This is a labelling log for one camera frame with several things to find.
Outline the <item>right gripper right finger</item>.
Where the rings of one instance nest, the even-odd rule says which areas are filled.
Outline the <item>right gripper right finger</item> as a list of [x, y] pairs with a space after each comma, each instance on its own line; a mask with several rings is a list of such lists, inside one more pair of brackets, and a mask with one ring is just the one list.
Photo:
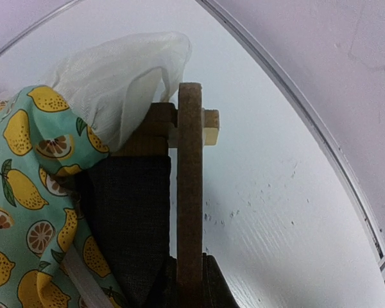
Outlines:
[[203, 254], [203, 306], [239, 308], [213, 255]]

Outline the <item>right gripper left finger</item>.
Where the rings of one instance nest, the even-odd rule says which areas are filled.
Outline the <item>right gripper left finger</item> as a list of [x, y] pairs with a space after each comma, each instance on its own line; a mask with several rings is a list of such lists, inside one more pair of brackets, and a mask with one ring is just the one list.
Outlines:
[[176, 265], [176, 259], [166, 250], [153, 260], [150, 307], [178, 307]]

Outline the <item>wooden pet bed frame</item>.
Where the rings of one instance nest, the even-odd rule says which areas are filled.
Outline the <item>wooden pet bed frame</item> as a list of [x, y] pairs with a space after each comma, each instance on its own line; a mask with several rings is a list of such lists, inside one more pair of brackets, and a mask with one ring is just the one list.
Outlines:
[[167, 154], [175, 149], [176, 286], [178, 307], [203, 307], [203, 147], [205, 132], [218, 133], [219, 113], [205, 110], [202, 86], [181, 83], [176, 105], [151, 104], [122, 156]]

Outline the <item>lemon print bed cushion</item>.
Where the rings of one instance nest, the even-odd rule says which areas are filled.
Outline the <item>lemon print bed cushion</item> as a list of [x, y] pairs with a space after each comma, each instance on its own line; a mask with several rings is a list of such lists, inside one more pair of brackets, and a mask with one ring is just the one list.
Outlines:
[[119, 151], [191, 55], [177, 32], [129, 35], [64, 58], [0, 97], [0, 307], [126, 307], [73, 189]]

